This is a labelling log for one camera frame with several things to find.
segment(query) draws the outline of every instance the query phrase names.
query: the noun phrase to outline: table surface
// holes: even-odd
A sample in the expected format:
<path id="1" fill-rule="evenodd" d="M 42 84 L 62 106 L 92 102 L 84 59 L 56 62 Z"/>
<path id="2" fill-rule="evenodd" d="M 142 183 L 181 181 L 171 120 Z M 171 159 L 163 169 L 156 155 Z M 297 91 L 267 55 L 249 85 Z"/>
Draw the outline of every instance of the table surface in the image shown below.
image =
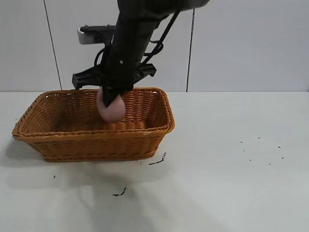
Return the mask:
<path id="1" fill-rule="evenodd" d="M 153 158 L 81 163 L 11 138 L 38 95 L 0 93 L 0 231 L 309 231 L 309 93 L 169 93 Z"/>

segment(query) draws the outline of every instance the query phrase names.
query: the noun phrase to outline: wicker basket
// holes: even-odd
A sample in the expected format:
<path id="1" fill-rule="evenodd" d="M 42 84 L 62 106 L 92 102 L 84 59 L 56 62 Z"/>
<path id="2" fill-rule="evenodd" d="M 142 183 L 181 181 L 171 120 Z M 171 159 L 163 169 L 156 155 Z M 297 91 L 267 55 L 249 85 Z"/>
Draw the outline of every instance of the wicker basket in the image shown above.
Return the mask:
<path id="1" fill-rule="evenodd" d="M 96 97 L 95 89 L 46 92 L 16 123 L 13 137 L 48 162 L 140 160 L 152 157 L 174 128 L 168 98 L 160 89 L 125 94 L 125 119 L 114 124 L 100 118 Z"/>

